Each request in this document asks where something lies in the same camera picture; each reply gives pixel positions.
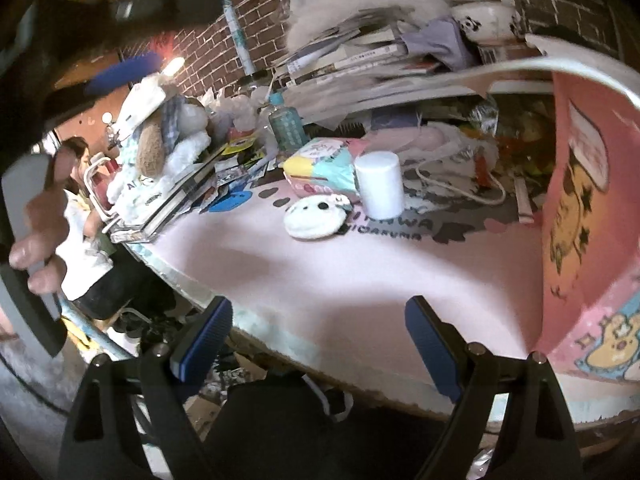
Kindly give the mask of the operator hand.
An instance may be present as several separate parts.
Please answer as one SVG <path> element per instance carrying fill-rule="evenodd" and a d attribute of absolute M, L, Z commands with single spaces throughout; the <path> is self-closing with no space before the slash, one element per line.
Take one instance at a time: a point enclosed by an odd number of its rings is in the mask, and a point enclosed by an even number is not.
<path fill-rule="evenodd" d="M 43 267 L 28 278 L 28 289 L 35 295 L 54 294 L 61 289 L 66 264 L 55 255 L 68 235 L 64 217 L 67 204 L 65 181 L 77 159 L 67 148 L 60 148 L 54 158 L 53 181 L 25 206 L 27 235 L 11 247 L 9 264 L 15 270 L 27 270 L 36 263 Z"/>

